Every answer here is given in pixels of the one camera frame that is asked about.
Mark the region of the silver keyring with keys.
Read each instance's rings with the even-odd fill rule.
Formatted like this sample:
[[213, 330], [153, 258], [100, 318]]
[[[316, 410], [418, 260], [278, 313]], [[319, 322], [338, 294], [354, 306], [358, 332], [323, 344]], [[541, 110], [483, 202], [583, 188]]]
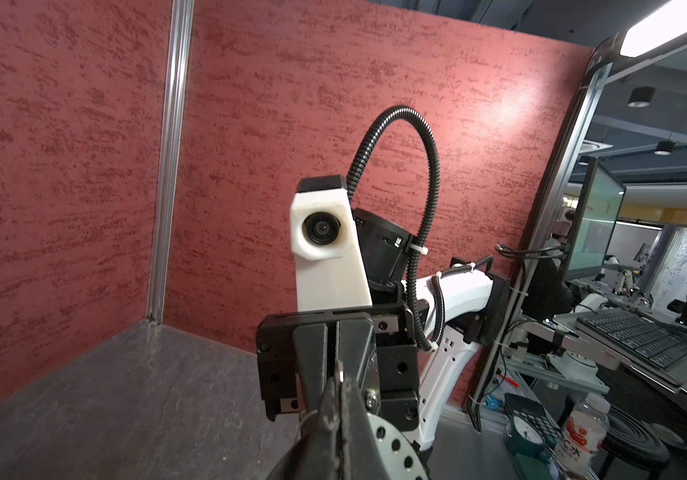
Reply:
[[337, 381], [337, 384], [339, 384], [339, 385], [343, 385], [345, 382], [345, 371], [344, 371], [343, 362], [341, 362], [341, 360], [339, 360], [339, 359], [337, 359], [335, 361], [334, 378]]

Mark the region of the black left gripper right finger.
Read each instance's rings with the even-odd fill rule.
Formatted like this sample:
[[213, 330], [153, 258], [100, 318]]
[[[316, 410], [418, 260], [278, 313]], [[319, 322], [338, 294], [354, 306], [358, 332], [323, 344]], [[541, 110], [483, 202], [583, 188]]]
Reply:
[[377, 450], [367, 410], [349, 378], [339, 382], [339, 416], [339, 478], [389, 478]]

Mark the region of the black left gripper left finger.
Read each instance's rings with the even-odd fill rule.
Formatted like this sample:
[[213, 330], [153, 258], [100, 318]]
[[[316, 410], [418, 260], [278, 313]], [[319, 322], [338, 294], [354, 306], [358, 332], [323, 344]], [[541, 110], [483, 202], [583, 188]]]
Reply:
[[317, 412], [309, 417], [306, 435], [280, 460], [268, 479], [339, 479], [341, 453], [340, 384], [329, 379]]

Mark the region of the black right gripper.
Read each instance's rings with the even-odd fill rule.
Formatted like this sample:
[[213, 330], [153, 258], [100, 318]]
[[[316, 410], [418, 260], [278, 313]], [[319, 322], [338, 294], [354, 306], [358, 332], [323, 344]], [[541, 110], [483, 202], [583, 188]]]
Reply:
[[339, 359], [369, 413], [401, 432], [415, 430], [419, 362], [413, 326], [403, 303], [266, 317], [256, 345], [269, 420], [317, 410]]

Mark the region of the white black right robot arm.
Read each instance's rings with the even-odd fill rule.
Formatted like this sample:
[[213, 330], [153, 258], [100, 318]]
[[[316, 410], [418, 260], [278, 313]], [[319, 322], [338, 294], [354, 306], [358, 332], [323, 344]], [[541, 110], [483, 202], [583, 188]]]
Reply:
[[435, 443], [441, 410], [481, 348], [505, 282], [473, 263], [419, 277], [435, 206], [417, 234], [349, 205], [342, 190], [292, 203], [297, 312], [257, 331], [267, 416], [310, 413], [341, 361], [367, 413], [397, 427], [415, 450]]

